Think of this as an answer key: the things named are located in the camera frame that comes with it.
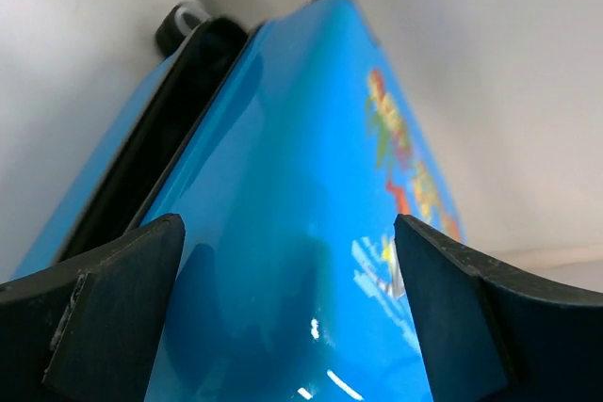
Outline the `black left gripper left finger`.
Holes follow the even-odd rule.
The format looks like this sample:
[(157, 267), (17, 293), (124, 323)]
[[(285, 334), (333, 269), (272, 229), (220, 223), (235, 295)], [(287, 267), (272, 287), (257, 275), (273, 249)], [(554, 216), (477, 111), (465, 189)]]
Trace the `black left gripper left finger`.
[(143, 400), (184, 239), (168, 214), (2, 284), (2, 400)]

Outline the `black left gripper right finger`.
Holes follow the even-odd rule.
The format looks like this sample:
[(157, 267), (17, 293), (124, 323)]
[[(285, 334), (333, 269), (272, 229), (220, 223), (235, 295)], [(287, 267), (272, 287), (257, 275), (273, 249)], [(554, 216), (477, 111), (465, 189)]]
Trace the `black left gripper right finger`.
[(436, 401), (599, 401), (602, 296), (400, 215), (395, 245)]

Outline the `blue hard-shell suitcase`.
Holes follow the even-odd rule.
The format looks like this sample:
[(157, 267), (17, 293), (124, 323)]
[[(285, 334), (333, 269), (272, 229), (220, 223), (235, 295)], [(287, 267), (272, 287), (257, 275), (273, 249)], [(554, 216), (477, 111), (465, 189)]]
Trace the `blue hard-shell suitcase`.
[(354, 0), (247, 30), (177, 4), (9, 281), (162, 216), (185, 226), (141, 401), (429, 401), (395, 245), (457, 209)]

